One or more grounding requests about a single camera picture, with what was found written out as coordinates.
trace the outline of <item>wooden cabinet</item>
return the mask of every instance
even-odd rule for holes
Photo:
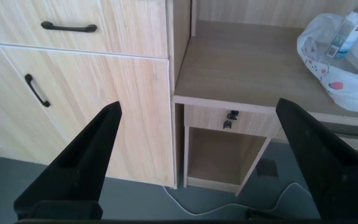
[[[0,156],[48,164],[104,106],[120,101],[106,176],[176,187],[183,124],[175,118],[183,111],[172,96],[190,6],[190,0],[0,0]],[[44,21],[97,29],[44,29]]]
[[[192,37],[173,96],[185,108],[185,186],[238,194],[270,140],[286,139],[275,112],[280,98],[345,127],[330,129],[358,150],[358,113],[335,104],[296,51],[298,36],[318,14],[343,15],[356,4],[193,0]],[[237,120],[224,129],[232,110]]]
[[[109,177],[173,185],[168,61],[1,47],[20,76],[31,74],[45,108],[70,142],[106,105],[122,119]]]
[[[0,51],[0,156],[48,164],[65,146],[54,123]]]
[[[96,25],[95,32],[47,30]],[[0,0],[0,43],[168,58],[165,1]]]

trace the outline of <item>power cord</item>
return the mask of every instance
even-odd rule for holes
[[[184,212],[186,212],[187,214],[192,215],[192,216],[200,216],[200,215],[206,215],[206,214],[209,214],[209,213],[218,211],[218,210],[220,210],[220,209],[222,209],[222,208],[226,208],[226,207],[232,206],[232,205],[233,205],[233,206],[242,207],[242,208],[250,208],[250,209],[253,209],[253,210],[259,210],[259,211],[261,211],[261,212],[272,212],[272,211],[276,210],[276,208],[277,208],[277,206],[278,206],[278,204],[279,204],[281,198],[282,198],[283,195],[285,194],[285,192],[286,192],[291,186],[293,186],[293,185],[297,185],[298,187],[300,187],[303,191],[305,191],[305,192],[311,197],[311,194],[310,194],[306,189],[304,189],[300,184],[294,182],[294,183],[290,183],[290,184],[283,190],[283,192],[282,192],[282,193],[280,194],[280,196],[278,197],[276,204],[275,204],[274,207],[271,208],[271,209],[259,210],[259,209],[257,209],[257,208],[252,208],[252,207],[247,206],[247,205],[241,205],[241,204],[238,204],[238,203],[229,203],[229,204],[227,204],[227,205],[223,205],[223,206],[220,206],[220,207],[218,207],[218,208],[214,208],[214,209],[212,209],[212,210],[210,210],[210,211],[201,212],[201,213],[193,213],[193,212],[191,212],[191,211],[185,209],[185,208],[178,202],[178,200],[177,200],[175,197],[173,197],[173,196],[168,192],[168,190],[167,190],[164,186],[162,186],[162,188],[164,188],[164,191],[167,193],[167,195],[168,195]]]

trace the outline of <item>plastic bag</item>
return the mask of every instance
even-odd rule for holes
[[[325,51],[324,48],[319,48],[319,43],[328,44],[333,35],[332,30],[336,30],[342,20],[342,16],[335,14],[317,16],[298,37],[297,51],[335,103],[349,111],[358,112],[358,73],[318,62],[319,50]],[[358,70],[358,40],[348,53],[347,60]]]

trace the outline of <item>black cabinet handle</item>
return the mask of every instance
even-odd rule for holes
[[[30,87],[31,91],[35,94],[35,96],[37,97],[37,99],[41,102],[42,105],[44,105],[45,107],[49,107],[50,103],[45,100],[42,101],[41,97],[38,95],[38,93],[35,91],[34,87],[31,85],[31,81],[33,80],[32,75],[30,74],[26,74],[24,76],[25,82],[28,84],[28,86]]]
[[[86,27],[59,27],[54,26],[53,23],[44,21],[41,23],[42,28],[50,30],[66,30],[66,31],[75,31],[75,32],[95,32],[98,27],[96,25],[88,25]]]

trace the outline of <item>bottle label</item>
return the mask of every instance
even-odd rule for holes
[[[328,47],[327,56],[343,58],[358,38],[358,13],[350,12],[343,20],[334,40]]]

